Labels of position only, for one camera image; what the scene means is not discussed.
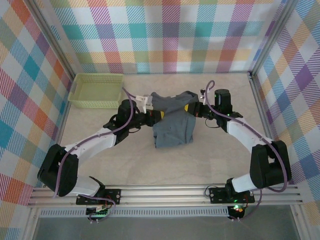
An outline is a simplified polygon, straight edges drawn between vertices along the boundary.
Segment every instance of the vent grille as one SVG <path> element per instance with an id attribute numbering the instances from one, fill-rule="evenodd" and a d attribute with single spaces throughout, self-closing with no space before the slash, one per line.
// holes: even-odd
<path id="1" fill-rule="evenodd" d="M 206 207 L 117 207 L 110 217 L 226 217 L 229 216 L 226 206 Z M 86 208 L 43 208 L 41 218 L 79 218 L 87 217 Z"/>

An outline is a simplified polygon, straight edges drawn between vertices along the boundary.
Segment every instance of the white tabletop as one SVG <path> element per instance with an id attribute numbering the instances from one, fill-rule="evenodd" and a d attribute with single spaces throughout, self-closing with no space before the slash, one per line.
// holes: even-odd
<path id="1" fill-rule="evenodd" d="M 228 89 L 233 110 L 263 133 L 262 123 L 244 73 L 226 74 L 148 74 L 125 75 L 124 86 L 133 95 L 172 96 L 184 91 L 199 94 L 209 80 L 216 89 Z M 214 90 L 209 93 L 214 104 Z M 71 106 L 61 145 L 82 140 L 98 131 L 116 109 L 90 109 Z M 215 126 L 215 121 L 208 121 Z M 197 118 L 193 143 L 172 148 L 155 148 L 153 130 L 144 126 L 120 144 L 100 152 L 80 167 L 78 174 L 93 176 L 106 185 L 208 184 L 225 183 L 228 178 L 247 174 L 251 155 L 234 137 L 221 128 L 206 127 Z"/>

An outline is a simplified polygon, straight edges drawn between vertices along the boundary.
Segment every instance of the green basket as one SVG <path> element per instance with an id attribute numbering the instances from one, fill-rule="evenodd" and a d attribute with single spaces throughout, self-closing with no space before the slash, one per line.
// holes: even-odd
<path id="1" fill-rule="evenodd" d="M 123 82 L 123 74 L 78 73 L 68 100 L 78 108 L 117 109 Z"/>

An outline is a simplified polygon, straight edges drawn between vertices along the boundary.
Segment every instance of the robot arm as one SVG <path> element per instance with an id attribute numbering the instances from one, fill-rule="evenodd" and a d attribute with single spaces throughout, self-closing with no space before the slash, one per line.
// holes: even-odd
<path id="1" fill-rule="evenodd" d="M 163 112 L 156 110 L 147 110 L 146 113 L 139 112 L 136 103 L 133 103 L 135 109 L 134 116 L 129 124 L 122 130 L 105 135 L 123 126 L 128 121 L 131 111 L 129 100 L 124 100 L 118 108 L 117 115 L 113 116 L 103 128 L 92 135 L 98 137 L 86 141 L 79 147 L 77 147 L 78 142 L 65 147 L 59 146 L 58 144 L 53 145 L 49 149 L 38 172 L 38 179 L 51 190 L 55 191 L 60 162 L 69 150 L 75 148 L 71 154 L 67 156 L 63 164 L 58 195 L 63 197 L 69 193 L 75 193 L 92 197 L 105 197 L 100 195 L 100 190 L 104 190 L 105 186 L 93 177 L 78 176 L 78 167 L 85 160 L 90 159 L 97 153 L 120 143 L 129 135 L 130 129 L 139 129 L 144 125 L 152 127 L 164 117 Z M 218 89 L 215 91 L 215 105 L 211 107 L 219 113 L 246 123 L 241 114 L 232 110 L 231 96 L 226 89 Z M 207 118 L 208 120 L 215 119 L 219 127 L 238 139 L 248 151 L 251 152 L 249 173 L 227 180 L 225 189 L 231 199 L 237 195 L 237 193 L 253 189 L 262 189 L 284 182 L 284 175 L 279 160 L 268 145 L 243 124 L 215 114 L 210 110 L 208 105 L 203 105 L 202 102 L 188 104 L 184 109 L 198 118 Z M 271 143 L 280 154 L 285 165 L 287 179 L 290 180 L 291 171 L 286 145 L 282 141 L 272 141 L 267 137 L 264 137 L 264 139 Z"/>

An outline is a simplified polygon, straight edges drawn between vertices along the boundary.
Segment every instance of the plaid wallpaper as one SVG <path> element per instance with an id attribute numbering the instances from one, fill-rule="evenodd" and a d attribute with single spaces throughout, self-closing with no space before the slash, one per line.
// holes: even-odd
<path id="1" fill-rule="evenodd" d="M 38 6 L 76 73 L 125 74 L 246 72 L 286 2 L 45 1 Z"/>
<path id="2" fill-rule="evenodd" d="M 0 0 L 0 240 L 15 240 L 71 81 L 23 0 Z"/>
<path id="3" fill-rule="evenodd" d="M 286 142 L 293 180 L 319 226 L 320 0 L 298 3 L 258 78 L 273 135 Z"/>

